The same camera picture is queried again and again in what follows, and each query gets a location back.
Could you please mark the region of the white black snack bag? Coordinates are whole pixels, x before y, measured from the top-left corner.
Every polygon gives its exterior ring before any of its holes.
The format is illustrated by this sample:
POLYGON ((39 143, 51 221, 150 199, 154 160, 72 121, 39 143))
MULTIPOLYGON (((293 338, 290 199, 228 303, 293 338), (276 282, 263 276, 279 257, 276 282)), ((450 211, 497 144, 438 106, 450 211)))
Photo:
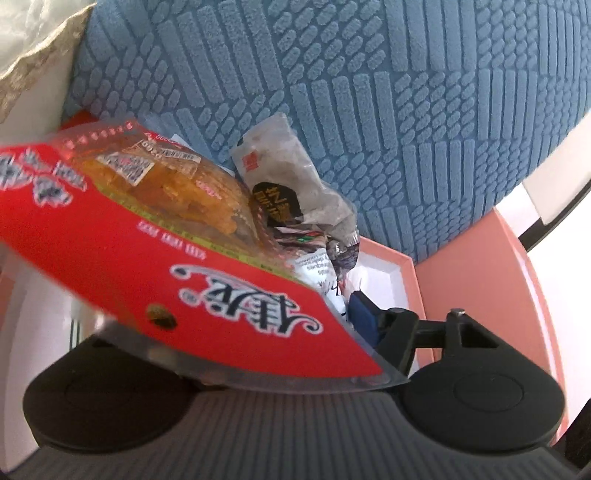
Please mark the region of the white black snack bag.
POLYGON ((297 277, 314 286, 342 318, 348 318, 342 284, 358 262, 359 236, 353 235, 353 244, 346 245, 322 230, 275 227, 273 237, 297 277))

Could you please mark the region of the grey clear snack pouch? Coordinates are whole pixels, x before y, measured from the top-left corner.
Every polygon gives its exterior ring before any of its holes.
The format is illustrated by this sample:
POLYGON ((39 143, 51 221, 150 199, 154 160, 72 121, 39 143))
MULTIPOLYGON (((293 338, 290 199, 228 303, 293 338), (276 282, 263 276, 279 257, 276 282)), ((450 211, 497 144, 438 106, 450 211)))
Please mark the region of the grey clear snack pouch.
POLYGON ((339 278, 356 266, 356 208, 321 179, 286 114, 274 114, 250 128, 230 155, 271 227, 322 232, 339 278))

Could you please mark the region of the deep pink storage box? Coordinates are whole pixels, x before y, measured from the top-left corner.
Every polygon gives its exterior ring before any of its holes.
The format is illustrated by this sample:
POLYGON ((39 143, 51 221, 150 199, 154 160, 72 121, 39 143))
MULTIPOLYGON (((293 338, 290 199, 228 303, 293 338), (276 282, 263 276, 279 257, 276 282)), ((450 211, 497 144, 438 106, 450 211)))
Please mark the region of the deep pink storage box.
POLYGON ((417 268, 431 351, 403 395, 411 419, 456 448, 514 452, 565 426, 551 316, 526 251, 495 211, 417 268))

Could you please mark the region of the blue textured chair cushion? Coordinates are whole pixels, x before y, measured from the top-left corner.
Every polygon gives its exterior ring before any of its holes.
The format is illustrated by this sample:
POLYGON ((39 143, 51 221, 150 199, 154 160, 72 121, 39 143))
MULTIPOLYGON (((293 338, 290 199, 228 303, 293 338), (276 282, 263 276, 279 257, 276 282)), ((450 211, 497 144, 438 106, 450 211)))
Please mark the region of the blue textured chair cushion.
POLYGON ((100 1, 63 114, 133 116, 225 166, 286 114, 362 233, 422 261, 589 108, 586 1, 100 1))

